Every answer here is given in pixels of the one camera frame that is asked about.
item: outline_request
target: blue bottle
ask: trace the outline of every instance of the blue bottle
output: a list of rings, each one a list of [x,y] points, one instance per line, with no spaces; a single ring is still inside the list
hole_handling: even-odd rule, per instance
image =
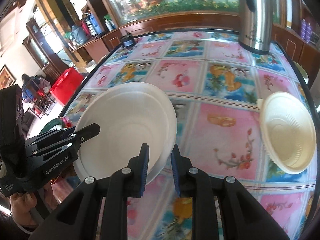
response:
[[[102,30],[92,13],[90,14],[90,22],[92,23],[92,27],[97,34],[102,33]]]

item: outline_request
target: purple bottle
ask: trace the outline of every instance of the purple bottle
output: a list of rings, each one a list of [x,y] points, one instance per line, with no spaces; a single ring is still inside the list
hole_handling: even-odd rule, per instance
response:
[[[305,19],[302,19],[301,20],[300,36],[303,39],[305,39],[305,37],[306,37],[306,28],[307,28],[306,21],[305,21]]]
[[[307,28],[306,28],[306,37],[305,37],[305,41],[306,41],[307,43],[310,42],[311,34],[312,34],[311,25],[310,25],[310,23],[308,23],[308,24],[307,24]]]

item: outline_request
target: metal kettle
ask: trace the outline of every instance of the metal kettle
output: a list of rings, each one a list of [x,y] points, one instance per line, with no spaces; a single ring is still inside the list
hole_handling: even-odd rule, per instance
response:
[[[272,0],[239,0],[239,44],[246,50],[269,53],[272,30]]]

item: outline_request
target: table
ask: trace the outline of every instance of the table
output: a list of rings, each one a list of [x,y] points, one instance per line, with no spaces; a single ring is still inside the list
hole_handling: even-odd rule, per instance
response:
[[[236,177],[297,239],[313,200],[316,154],[298,175],[281,171],[263,147],[256,100],[285,91],[310,107],[277,44],[261,56],[237,39],[235,33],[210,30],[141,35],[133,49],[118,48],[99,64],[63,113],[76,125],[108,88],[132,81],[156,85],[176,111],[182,155],[210,175]],[[191,224],[192,200],[176,198],[169,162],[141,199],[128,201],[129,239],[191,239]]]

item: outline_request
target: wall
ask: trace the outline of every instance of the wall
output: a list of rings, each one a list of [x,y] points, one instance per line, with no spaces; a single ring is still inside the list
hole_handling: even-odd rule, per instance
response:
[[[29,35],[26,29],[26,22],[30,19],[35,0],[27,0],[26,4],[21,8],[16,8],[14,12],[7,15],[1,23],[7,21],[7,17],[11,17],[6,24],[0,23],[0,35],[3,38],[1,43],[5,42],[7,37],[13,37],[9,40],[0,58],[0,69],[6,65],[11,74],[16,78],[15,84],[20,87],[23,84],[22,74],[30,76],[43,74],[38,64],[23,46],[23,40]]]
[[[18,84],[20,87],[22,87],[23,84],[21,79],[22,74],[25,73],[29,76],[34,76],[43,73],[22,44],[6,51],[0,59],[0,67],[2,68],[4,64],[17,79],[15,84]]]

